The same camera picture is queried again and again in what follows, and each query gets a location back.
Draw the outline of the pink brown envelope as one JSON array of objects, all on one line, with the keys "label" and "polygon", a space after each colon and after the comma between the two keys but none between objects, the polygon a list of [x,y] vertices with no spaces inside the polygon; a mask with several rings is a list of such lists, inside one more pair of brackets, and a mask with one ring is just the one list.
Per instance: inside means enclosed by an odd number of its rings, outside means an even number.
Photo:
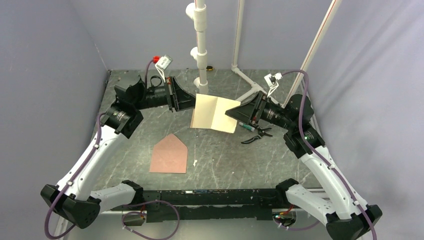
[{"label": "pink brown envelope", "polygon": [[188,148],[174,134],[169,134],[153,146],[150,173],[185,174]]}]

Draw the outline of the cream paper letter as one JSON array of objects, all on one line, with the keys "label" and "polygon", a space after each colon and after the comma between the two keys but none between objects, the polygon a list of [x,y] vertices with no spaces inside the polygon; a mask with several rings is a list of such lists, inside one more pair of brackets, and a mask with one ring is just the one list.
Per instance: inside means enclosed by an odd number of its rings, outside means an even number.
[{"label": "cream paper letter", "polygon": [[210,129],[233,134],[238,121],[226,115],[226,111],[239,107],[240,101],[207,94],[196,94],[190,127]]}]

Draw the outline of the green glue stick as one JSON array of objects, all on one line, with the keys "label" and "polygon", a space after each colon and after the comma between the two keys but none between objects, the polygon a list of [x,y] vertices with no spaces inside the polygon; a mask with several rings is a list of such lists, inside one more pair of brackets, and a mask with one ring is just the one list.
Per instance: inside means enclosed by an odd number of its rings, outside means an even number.
[{"label": "green glue stick", "polygon": [[243,122],[238,122],[238,125],[243,127],[244,129],[250,131],[250,132],[254,132],[256,129],[248,124],[245,124]]}]

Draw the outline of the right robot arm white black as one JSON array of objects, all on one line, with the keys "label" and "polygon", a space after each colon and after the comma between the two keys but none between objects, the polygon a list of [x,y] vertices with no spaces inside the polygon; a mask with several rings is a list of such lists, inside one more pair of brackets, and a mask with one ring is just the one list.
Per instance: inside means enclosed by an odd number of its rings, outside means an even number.
[{"label": "right robot arm white black", "polygon": [[294,94],[286,106],[274,103],[264,93],[225,112],[239,122],[258,128],[260,121],[285,129],[283,139],[288,149],[307,166],[327,194],[319,197],[290,178],[276,186],[276,203],[303,209],[323,224],[333,240],[357,240],[367,233],[375,239],[375,225],[383,212],[370,205],[346,180],[324,139],[311,125],[314,115],[306,95]]}]

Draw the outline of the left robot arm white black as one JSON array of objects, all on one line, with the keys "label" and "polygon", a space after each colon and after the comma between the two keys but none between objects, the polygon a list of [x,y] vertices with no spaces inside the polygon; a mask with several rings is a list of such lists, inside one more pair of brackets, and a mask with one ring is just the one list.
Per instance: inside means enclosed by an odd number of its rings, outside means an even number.
[{"label": "left robot arm white black", "polygon": [[124,79],[114,86],[114,91],[115,100],[96,118],[96,134],[81,157],[61,180],[45,185],[40,192],[49,207],[45,232],[49,231],[52,214],[85,229],[102,212],[119,206],[139,209],[144,203],[140,185],[124,180],[114,187],[94,190],[96,180],[117,149],[141,124],[142,110],[165,106],[179,112],[196,104],[195,96],[184,90],[173,76],[158,86],[148,86],[141,76]]}]

